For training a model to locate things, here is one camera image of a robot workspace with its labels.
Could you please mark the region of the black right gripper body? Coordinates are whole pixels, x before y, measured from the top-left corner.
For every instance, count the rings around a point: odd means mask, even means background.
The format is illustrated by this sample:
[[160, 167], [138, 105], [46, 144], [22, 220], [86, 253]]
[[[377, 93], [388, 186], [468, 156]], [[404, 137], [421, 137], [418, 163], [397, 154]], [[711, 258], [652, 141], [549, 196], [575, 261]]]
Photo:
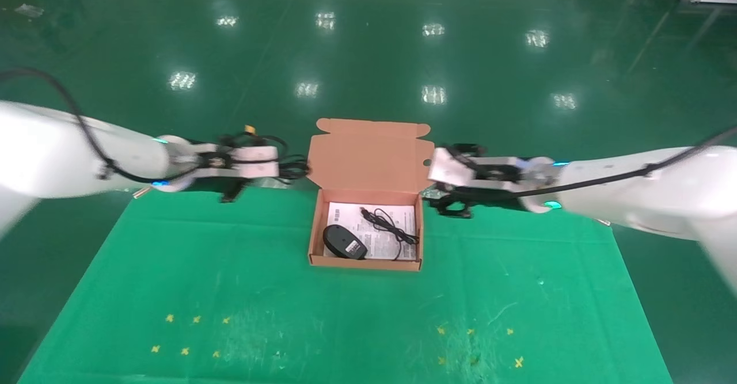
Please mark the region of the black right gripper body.
[[511, 192], [461, 192], [464, 201], [471, 207], [521, 209], [522, 203]]

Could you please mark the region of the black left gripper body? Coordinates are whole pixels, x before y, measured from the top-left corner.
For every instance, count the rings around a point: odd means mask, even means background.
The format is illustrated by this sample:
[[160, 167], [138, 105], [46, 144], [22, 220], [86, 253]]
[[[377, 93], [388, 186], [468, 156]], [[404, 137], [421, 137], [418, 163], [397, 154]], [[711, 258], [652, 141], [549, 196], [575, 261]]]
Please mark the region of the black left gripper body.
[[238, 184], [255, 185], [268, 177], [242, 178], [242, 177], [203, 177], [193, 182], [193, 192], [226, 192]]

